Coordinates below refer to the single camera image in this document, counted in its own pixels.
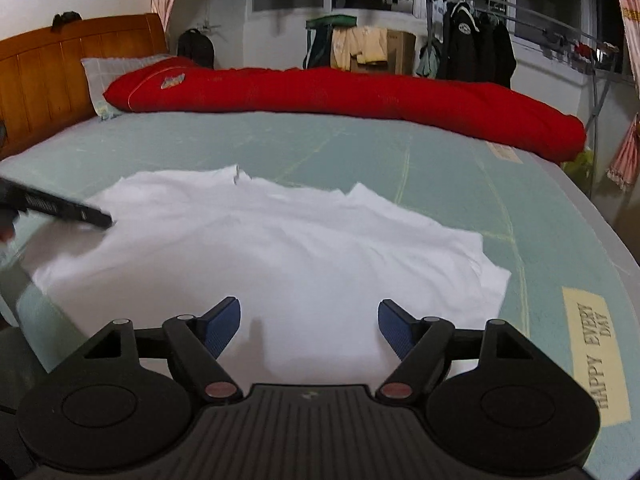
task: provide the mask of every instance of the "bed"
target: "bed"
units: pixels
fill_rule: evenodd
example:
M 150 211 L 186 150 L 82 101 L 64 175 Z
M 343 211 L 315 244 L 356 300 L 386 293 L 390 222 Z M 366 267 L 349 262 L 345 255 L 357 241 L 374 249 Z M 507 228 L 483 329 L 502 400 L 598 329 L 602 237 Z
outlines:
M 587 466 L 597 478 L 620 480 L 640 468 L 640 268 L 557 166 L 403 121 L 266 112 L 91 118 L 81 57 L 165 51 L 153 15 L 86 20 L 58 35 L 40 30 L 0 42 L 0 118 L 9 135 L 0 174 L 84 200 L 138 171 L 238 164 L 285 186 L 347 192 L 361 182 L 446 226 L 480 232 L 487 256 L 512 272 L 500 316 L 586 387 L 594 377 L 580 345 L 587 337 L 580 307 L 606 318 L 596 336 L 609 345 L 607 381 L 591 385 L 603 428 Z M 17 223 L 0 269 L 0 310 L 51 370 L 90 334 L 20 266 L 21 248 L 47 221 L 31 215 Z

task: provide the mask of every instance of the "yellow rectangular patch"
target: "yellow rectangular patch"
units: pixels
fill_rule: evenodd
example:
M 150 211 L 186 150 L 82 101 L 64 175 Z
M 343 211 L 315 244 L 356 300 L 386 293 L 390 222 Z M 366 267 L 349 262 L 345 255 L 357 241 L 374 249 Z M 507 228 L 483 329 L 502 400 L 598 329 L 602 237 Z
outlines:
M 485 141 L 489 146 L 492 153 L 501 160 L 508 160 L 510 162 L 517 162 L 522 164 L 520 157 L 511 146 L 505 146 L 504 144 L 495 144 L 494 142 Z
M 625 371 L 616 331 L 602 296 L 562 288 L 569 324 L 574 379 L 600 409 L 603 427 L 631 420 Z

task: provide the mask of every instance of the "ribbed black surface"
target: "ribbed black surface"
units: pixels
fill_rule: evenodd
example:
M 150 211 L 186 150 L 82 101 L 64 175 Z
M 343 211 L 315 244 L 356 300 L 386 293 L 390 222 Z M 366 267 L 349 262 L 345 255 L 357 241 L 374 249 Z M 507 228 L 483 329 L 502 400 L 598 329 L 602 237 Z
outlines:
M 40 468 L 29 479 L 90 478 Z M 156 462 L 100 476 L 140 480 L 489 480 L 443 453 L 413 412 L 373 401 L 362 386 L 258 385 L 247 400 L 207 408 Z M 575 470 L 548 480 L 586 480 Z

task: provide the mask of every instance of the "black handheld device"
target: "black handheld device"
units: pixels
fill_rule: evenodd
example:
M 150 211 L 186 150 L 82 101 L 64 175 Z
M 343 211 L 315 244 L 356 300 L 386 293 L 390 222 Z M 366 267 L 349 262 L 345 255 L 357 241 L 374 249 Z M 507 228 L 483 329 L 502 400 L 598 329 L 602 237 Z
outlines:
M 240 324 L 201 317 L 135 330 L 117 319 L 0 409 L 0 465 L 28 480 L 592 480 L 596 404 L 513 326 L 460 330 L 391 300 L 380 332 L 400 358 L 362 384 L 254 384 L 217 357 Z M 166 359 L 169 378 L 139 359 Z M 478 367 L 447 378 L 453 360 Z
M 0 225 L 11 225 L 20 212 L 28 211 L 84 222 L 100 229 L 113 225 L 111 216 L 99 209 L 0 177 Z

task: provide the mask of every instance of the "plaid pillow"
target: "plaid pillow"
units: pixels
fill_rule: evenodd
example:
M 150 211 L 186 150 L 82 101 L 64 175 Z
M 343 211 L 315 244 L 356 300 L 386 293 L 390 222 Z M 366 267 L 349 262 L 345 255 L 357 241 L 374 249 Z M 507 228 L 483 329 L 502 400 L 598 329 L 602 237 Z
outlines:
M 149 57 L 85 57 L 81 59 L 84 74 L 89 84 L 89 97 L 94 105 L 95 113 L 103 119 L 113 119 L 124 112 L 110 105 L 103 97 L 104 92 L 121 75 L 139 68 L 153 65 L 158 61 L 171 57 L 169 54 L 157 54 Z

